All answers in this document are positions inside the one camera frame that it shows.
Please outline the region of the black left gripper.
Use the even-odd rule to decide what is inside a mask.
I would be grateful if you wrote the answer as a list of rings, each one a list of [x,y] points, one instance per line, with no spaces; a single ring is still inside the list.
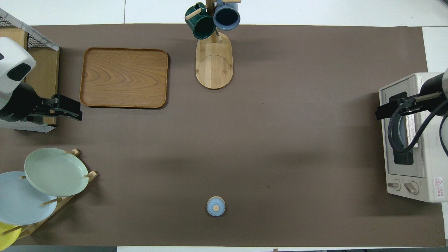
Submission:
[[[31,112],[24,118],[24,121],[31,122],[37,125],[43,125],[44,117],[68,117],[77,121],[81,121],[83,119],[83,112],[80,108],[80,102],[67,96],[60,95],[60,108],[64,111],[67,111],[64,112],[57,110],[59,108],[58,99],[58,94],[53,95],[51,99],[40,98],[40,102],[38,103],[38,105],[34,107]]]

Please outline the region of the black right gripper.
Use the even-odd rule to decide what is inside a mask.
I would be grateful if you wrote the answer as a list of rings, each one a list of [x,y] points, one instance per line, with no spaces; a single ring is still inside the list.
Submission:
[[[390,118],[393,113],[397,114],[414,114],[422,111],[421,105],[418,105],[416,97],[400,98],[397,102],[388,102],[376,108],[375,117],[380,121]]]

